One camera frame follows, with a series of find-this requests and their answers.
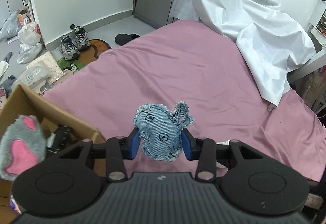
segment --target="denim plush toy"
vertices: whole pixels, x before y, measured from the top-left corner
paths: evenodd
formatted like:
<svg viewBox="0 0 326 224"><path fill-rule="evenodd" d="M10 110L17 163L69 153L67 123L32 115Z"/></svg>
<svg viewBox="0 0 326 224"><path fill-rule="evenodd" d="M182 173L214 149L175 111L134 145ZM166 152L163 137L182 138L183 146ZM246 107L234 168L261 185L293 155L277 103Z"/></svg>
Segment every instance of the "denim plush toy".
<svg viewBox="0 0 326 224"><path fill-rule="evenodd" d="M181 131L194 122L185 102L171 113L162 104L144 104L138 108L134 125L144 138L141 149L154 160L174 161L181 153Z"/></svg>

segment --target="white sheet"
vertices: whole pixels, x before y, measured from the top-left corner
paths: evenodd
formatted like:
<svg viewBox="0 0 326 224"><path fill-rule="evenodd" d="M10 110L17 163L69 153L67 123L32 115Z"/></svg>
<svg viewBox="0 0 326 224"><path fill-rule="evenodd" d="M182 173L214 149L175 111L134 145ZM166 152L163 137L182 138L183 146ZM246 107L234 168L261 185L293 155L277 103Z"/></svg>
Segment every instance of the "white sheet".
<svg viewBox="0 0 326 224"><path fill-rule="evenodd" d="M174 0L170 17L201 21L231 38L261 97L276 106L290 89L287 72L316 53L304 29L275 0Z"/></svg>

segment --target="box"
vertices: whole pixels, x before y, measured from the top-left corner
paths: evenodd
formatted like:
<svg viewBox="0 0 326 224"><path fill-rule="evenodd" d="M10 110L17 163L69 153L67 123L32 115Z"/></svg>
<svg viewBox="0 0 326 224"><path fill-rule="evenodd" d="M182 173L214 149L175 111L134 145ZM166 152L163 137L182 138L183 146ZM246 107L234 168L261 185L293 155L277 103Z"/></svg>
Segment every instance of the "box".
<svg viewBox="0 0 326 224"><path fill-rule="evenodd" d="M31 22L30 15L27 8L22 9L17 16L21 26Z"/></svg>
<svg viewBox="0 0 326 224"><path fill-rule="evenodd" d="M98 129L56 107L25 85L15 88L0 113L0 138L19 115L36 116L46 137L61 124L70 126L72 135L80 140L92 139L94 144L105 142ZM101 176L105 175L105 160L96 160L94 170ZM16 217L9 207L11 184L0 179L0 224L10 223Z"/></svg>

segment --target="gray sneaker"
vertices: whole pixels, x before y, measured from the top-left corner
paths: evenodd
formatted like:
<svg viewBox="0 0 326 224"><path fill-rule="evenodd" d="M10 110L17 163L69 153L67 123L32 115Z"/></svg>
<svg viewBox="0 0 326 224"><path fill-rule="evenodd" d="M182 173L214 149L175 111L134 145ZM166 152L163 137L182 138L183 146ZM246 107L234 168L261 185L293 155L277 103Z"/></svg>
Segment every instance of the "gray sneaker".
<svg viewBox="0 0 326 224"><path fill-rule="evenodd" d="M76 59L79 56L77 47L72 43L71 36L62 36L60 38L60 52L65 60Z"/></svg>
<svg viewBox="0 0 326 224"><path fill-rule="evenodd" d="M75 27L74 24L72 24L70 28L75 32L77 49L79 51L88 49L91 46L91 42L86 35L85 28L82 28L81 26Z"/></svg>

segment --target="gray plush toy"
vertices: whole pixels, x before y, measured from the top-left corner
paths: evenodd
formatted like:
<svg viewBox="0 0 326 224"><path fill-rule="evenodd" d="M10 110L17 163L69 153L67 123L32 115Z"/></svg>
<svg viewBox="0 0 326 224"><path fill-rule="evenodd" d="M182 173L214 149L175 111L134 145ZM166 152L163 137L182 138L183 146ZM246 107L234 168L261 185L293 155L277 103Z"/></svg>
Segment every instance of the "gray plush toy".
<svg viewBox="0 0 326 224"><path fill-rule="evenodd" d="M37 118L20 115L0 142L0 177L13 181L45 156L46 140Z"/></svg>
<svg viewBox="0 0 326 224"><path fill-rule="evenodd" d="M174 161L181 153L181 131L194 119L185 102L171 113L161 104L144 104L138 108L134 125L144 138L141 149L154 160Z"/></svg>

